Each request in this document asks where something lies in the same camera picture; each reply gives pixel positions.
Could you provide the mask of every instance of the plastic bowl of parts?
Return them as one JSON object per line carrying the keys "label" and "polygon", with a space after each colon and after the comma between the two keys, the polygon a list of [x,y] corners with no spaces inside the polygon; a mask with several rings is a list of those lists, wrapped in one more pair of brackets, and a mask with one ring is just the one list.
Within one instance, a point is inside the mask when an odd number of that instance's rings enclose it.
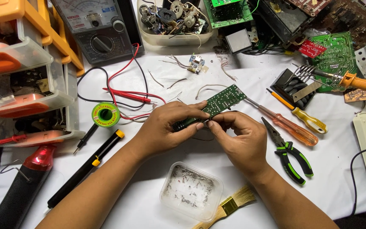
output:
{"label": "plastic bowl of parts", "polygon": [[[155,10],[155,6],[151,3],[137,1],[137,21],[143,39],[154,46],[206,43],[213,35],[213,30],[204,16],[196,9],[186,12],[180,1],[174,2],[170,8],[158,7]],[[203,9],[201,13],[208,17],[203,1],[200,2],[199,7]]]}
{"label": "plastic bowl of parts", "polygon": [[160,192],[167,207],[202,222],[216,215],[224,186],[220,179],[183,162],[172,164]]}

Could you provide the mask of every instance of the yellow screwdriver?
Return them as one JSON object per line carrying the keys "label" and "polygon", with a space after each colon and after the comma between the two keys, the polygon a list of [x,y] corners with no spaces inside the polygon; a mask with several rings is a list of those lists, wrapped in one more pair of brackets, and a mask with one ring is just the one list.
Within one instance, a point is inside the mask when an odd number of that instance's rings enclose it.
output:
{"label": "yellow screwdriver", "polygon": [[267,89],[271,95],[273,95],[275,98],[277,98],[279,101],[281,101],[283,104],[285,104],[288,108],[290,108],[292,111],[292,114],[294,114],[296,117],[298,117],[300,120],[302,120],[306,127],[311,129],[312,131],[318,133],[318,134],[325,134],[327,133],[327,126],[326,124],[322,123],[320,120],[318,120],[315,117],[312,117],[308,115],[306,112],[300,110],[298,107],[292,106],[290,103],[286,102],[282,97],[280,97],[275,92]]}

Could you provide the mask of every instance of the green and black pliers handle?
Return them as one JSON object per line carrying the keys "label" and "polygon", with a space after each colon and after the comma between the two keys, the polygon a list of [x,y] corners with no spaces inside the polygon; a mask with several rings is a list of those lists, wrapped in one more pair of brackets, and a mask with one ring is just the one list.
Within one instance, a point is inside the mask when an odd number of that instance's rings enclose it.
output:
{"label": "green and black pliers handle", "polygon": [[292,145],[293,142],[288,141],[286,142],[285,147],[278,147],[275,153],[280,157],[282,166],[285,169],[286,173],[290,176],[290,178],[296,181],[299,185],[304,185],[306,181],[294,170],[293,166],[290,164],[287,155],[291,154],[297,159],[300,166],[302,167],[305,176],[313,176],[313,170],[305,156],[300,153],[300,151],[298,151],[296,148],[293,148]]}

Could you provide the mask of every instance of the gold brush ferrule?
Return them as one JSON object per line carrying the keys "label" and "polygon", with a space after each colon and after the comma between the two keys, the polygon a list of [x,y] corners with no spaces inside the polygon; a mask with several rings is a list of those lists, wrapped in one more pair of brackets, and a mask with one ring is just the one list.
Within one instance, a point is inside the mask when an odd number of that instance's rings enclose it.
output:
{"label": "gold brush ferrule", "polygon": [[221,207],[224,209],[227,216],[231,215],[238,209],[237,204],[231,196],[221,203]]}

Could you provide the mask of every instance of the paint brush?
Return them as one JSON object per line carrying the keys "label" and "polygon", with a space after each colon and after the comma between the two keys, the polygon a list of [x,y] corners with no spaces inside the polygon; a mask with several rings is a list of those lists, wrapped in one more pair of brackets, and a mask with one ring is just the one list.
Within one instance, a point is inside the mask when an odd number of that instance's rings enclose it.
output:
{"label": "paint brush", "polygon": [[227,217],[235,212],[239,207],[255,201],[254,194],[248,185],[243,186],[226,200],[221,202],[217,208],[216,216],[210,222],[200,222],[192,229],[209,229],[216,221]]}

